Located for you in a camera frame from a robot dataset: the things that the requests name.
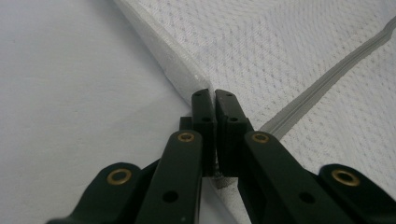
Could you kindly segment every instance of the white background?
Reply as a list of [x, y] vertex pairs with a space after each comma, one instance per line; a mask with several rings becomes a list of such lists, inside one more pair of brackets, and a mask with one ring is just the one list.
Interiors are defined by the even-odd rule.
[[[65, 217], [104, 167], [161, 157], [190, 113], [112, 1], [0, 2], [0, 222]], [[202, 223], [233, 223], [207, 181]]]

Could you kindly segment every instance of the zipper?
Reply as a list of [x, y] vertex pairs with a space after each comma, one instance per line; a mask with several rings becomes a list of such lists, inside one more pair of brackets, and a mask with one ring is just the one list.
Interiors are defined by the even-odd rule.
[[382, 31], [350, 52], [308, 89], [292, 100], [272, 119], [262, 125], [260, 130], [281, 139], [347, 71], [387, 43], [395, 28], [396, 17], [390, 20]]

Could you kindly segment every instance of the clamp jaw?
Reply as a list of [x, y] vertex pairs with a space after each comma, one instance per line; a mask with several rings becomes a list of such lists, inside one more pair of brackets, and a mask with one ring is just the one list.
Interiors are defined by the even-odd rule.
[[116, 163], [102, 170], [69, 217], [49, 224], [198, 223], [201, 179], [238, 177], [252, 223], [396, 223], [396, 202], [360, 172], [325, 165], [306, 171], [269, 133], [253, 130], [236, 97], [208, 90], [191, 97], [162, 157], [140, 170]]

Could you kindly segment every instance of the brass grommet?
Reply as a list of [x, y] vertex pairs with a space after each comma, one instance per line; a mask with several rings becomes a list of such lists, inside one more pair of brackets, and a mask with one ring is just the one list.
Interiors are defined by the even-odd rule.
[[[124, 173], [125, 177], [121, 179], [114, 179], [114, 175], [119, 174], [119, 173]], [[128, 169], [117, 169], [112, 171], [108, 176], [107, 176], [107, 183], [110, 185], [122, 185], [126, 183], [129, 179], [131, 179], [132, 173]]]
[[350, 187], [357, 187], [361, 183], [361, 181], [358, 179], [357, 176], [344, 170], [338, 170], [338, 169], [333, 170], [332, 178], [334, 178], [336, 181], [340, 182], [341, 184]]
[[194, 138], [194, 134], [192, 133], [181, 133], [177, 137], [178, 141], [180, 142], [192, 142]]
[[264, 133], [254, 133], [251, 138], [258, 143], [267, 143], [270, 140], [270, 137]]

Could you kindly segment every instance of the white textured fabric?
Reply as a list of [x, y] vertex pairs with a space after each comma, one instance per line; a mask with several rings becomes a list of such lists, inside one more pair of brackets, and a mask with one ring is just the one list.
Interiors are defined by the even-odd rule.
[[[231, 91], [256, 129], [396, 16], [396, 1], [116, 1], [187, 101], [202, 88]], [[396, 197], [392, 43], [349, 71], [282, 142], [308, 170], [338, 161]], [[220, 195], [248, 222], [235, 185]]]

